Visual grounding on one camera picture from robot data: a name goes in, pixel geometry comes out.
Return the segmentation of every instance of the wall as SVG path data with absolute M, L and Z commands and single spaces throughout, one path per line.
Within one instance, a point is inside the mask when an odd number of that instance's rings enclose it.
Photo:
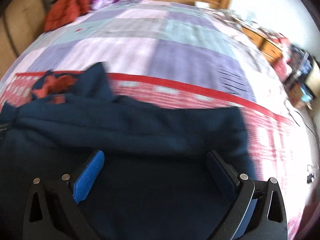
M 320 60 L 320 32 L 300 0 L 231 0 L 229 8 L 244 19 L 255 12 L 262 27 L 282 33 Z

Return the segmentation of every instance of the nightstand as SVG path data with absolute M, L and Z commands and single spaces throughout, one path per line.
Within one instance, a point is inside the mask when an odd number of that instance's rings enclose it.
M 262 32 L 243 25 L 242 32 L 258 47 L 270 64 L 282 56 L 281 48 L 268 39 Z

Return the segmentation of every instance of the cable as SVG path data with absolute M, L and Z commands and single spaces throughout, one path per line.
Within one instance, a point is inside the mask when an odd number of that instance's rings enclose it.
M 306 121 L 303 119 L 303 116 L 302 116 L 298 111 L 296 111 L 296 110 L 294 110 L 294 111 L 301 116 L 301 118 L 302 118 L 302 120 L 303 120 L 303 122 L 304 122 L 304 125 L 312 132 L 312 134 L 315 136 L 315 138 L 317 138 L 316 134 L 310 129 L 309 126 L 307 126 Z M 298 126 L 300 126 L 300 125 L 297 123 L 297 121 L 294 119 L 294 117 L 292 116 L 292 114 L 291 114 L 290 112 L 289 112 L 289 114 L 291 115 L 291 117 L 293 118 L 293 120 L 296 122 L 296 124 L 297 124 Z

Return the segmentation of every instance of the drawer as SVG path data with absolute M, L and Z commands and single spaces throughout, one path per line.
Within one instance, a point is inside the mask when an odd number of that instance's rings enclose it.
M 282 51 L 269 41 L 265 41 L 260 50 L 274 59 L 278 59 L 282 56 Z
M 262 54 L 270 64 L 272 64 L 275 61 L 275 59 L 270 57 L 268 54 L 265 54 L 264 52 L 262 52 Z
M 248 38 L 251 40 L 251 42 L 254 45 L 256 45 L 257 47 L 260 47 L 260 45 L 264 40 L 263 37 L 244 27 L 242 27 L 242 31 L 244 32 L 245 35 L 248 36 Z

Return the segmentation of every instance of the metal pin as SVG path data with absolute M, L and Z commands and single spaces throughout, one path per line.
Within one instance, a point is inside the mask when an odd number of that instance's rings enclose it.
M 68 179 L 70 179 L 70 175 L 69 174 L 64 174 L 64 175 L 62 175 L 62 180 L 68 180 Z
M 33 180 L 33 184 L 38 184 L 40 182 L 40 179 L 39 178 L 35 178 L 34 180 Z
M 244 174 L 244 173 L 240 174 L 240 178 L 243 179 L 243 180 L 249 179 L 248 175 Z
M 277 184 L 277 183 L 278 183 L 278 181 L 277 181 L 276 178 L 270 178 L 270 181 L 271 181 L 273 184 Z

